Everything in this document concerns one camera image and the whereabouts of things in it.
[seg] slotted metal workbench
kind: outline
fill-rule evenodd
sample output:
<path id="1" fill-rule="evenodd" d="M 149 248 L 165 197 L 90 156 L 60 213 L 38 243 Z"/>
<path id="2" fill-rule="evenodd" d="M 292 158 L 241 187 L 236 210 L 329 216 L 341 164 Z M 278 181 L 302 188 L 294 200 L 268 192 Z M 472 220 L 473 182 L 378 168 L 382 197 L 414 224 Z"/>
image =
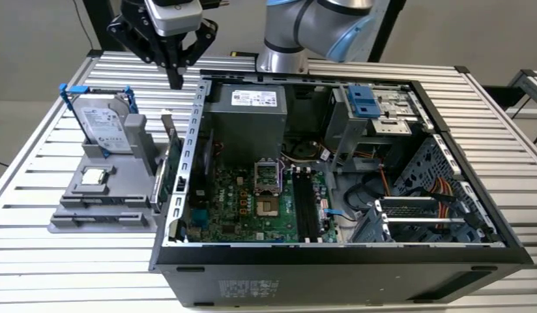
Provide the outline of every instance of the slotted metal workbench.
<path id="1" fill-rule="evenodd" d="M 169 89 L 154 65 L 129 53 L 88 57 L 70 83 L 136 90 L 146 128 L 166 140 L 161 109 L 180 135 L 188 123 L 198 70 L 253 71 L 253 59 L 205 57 L 190 68 L 184 90 Z M 470 74 L 453 67 L 310 62 L 310 73 L 418 80 L 452 129 L 492 198 L 525 244 L 536 266 L 449 305 L 414 305 L 436 312 L 537 312 L 537 150 L 494 105 Z M 146 272 L 153 234 L 49 234 L 46 225 L 82 155 L 73 115 L 57 100 L 0 180 L 0 312 L 177 312 L 161 275 Z M 362 310 L 408 307 L 258 308 L 260 311 Z"/>

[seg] blue drive bracket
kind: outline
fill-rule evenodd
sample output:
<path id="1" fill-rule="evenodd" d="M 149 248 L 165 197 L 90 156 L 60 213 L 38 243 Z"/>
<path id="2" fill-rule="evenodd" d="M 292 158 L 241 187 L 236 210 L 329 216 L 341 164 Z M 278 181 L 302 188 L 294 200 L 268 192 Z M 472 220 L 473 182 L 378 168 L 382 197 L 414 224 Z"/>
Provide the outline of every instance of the blue drive bracket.
<path id="1" fill-rule="evenodd" d="M 81 124 L 81 121 L 78 120 L 78 116 L 77 116 L 77 114 L 76 114 L 76 112 L 73 110 L 73 103 L 70 102 L 69 95 L 85 95 L 86 93 L 112 95 L 112 94 L 122 93 L 128 97 L 129 113 L 138 114 L 138 108 L 137 108 L 137 103 L 136 103 L 136 94 L 133 92 L 133 89 L 129 86 L 126 86 L 124 88 L 124 90 L 121 90 L 121 91 L 120 90 L 113 91 L 113 90 L 102 90 L 102 89 L 90 89 L 90 87 L 88 87 L 88 86 L 72 86 L 69 88 L 69 90 L 66 90 L 68 89 L 68 84 L 61 83 L 60 86 L 58 86 L 58 89 L 60 89 L 61 100 L 64 100 L 64 103 L 66 104 L 68 110 L 73 112 L 73 116 L 76 118 L 78 127 L 81 127 L 81 130 L 84 131 L 85 141 L 86 142 L 90 142 L 90 138 L 85 133 L 85 128 L 84 128 L 84 126 Z M 110 151 L 108 151 L 102 147 L 101 147 L 101 150 L 102 150 L 102 155 L 106 158 L 110 155 Z"/>
<path id="2" fill-rule="evenodd" d="M 374 119 L 381 116 L 381 109 L 373 91 L 368 86 L 350 84 L 348 86 L 348 100 L 356 117 Z"/>

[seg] power supply label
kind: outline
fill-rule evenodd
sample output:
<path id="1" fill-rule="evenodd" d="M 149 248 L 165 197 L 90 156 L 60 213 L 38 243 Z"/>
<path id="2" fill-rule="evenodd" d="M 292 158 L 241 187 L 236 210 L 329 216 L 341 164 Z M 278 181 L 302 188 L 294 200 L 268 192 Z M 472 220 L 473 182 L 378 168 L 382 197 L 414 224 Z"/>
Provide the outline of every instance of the power supply label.
<path id="1" fill-rule="evenodd" d="M 234 90 L 232 105 L 276 107 L 276 91 Z"/>
<path id="2" fill-rule="evenodd" d="M 220 280 L 220 294 L 224 298 L 276 297 L 280 280 Z"/>
<path id="3" fill-rule="evenodd" d="M 117 113 L 106 108 L 81 108 L 96 143 L 112 153 L 130 152 Z"/>

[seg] green circuit board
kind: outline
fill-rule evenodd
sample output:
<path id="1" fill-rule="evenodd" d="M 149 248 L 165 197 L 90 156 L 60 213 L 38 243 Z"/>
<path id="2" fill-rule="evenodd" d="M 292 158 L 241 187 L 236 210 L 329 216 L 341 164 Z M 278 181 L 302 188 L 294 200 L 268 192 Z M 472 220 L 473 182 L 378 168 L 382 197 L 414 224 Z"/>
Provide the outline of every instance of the green circuit board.
<path id="1" fill-rule="evenodd" d="M 208 208 L 208 223 L 201 230 L 197 227 L 192 229 L 192 237 L 197 237 L 196 239 L 201 242 L 212 243 L 297 243 L 293 183 L 289 170 L 282 172 L 281 180 L 282 192 L 277 197 L 256 195 L 253 168 L 217 168 Z M 324 176 L 313 175 L 312 181 L 313 191 L 321 199 L 328 201 L 328 194 L 321 195 L 321 189 L 326 189 Z M 336 242 L 332 222 L 321 238 L 324 242 Z"/>

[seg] ram slot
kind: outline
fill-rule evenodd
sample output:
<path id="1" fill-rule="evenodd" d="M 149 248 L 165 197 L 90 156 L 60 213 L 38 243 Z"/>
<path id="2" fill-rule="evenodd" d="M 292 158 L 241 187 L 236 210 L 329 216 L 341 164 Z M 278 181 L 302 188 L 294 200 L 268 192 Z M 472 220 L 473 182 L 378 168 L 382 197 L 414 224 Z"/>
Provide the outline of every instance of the ram slot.
<path id="1" fill-rule="evenodd" d="M 296 207 L 297 234 L 300 242 L 318 242 L 318 215 L 314 204 L 313 185 L 310 173 L 304 171 L 293 173 L 293 205 Z"/>

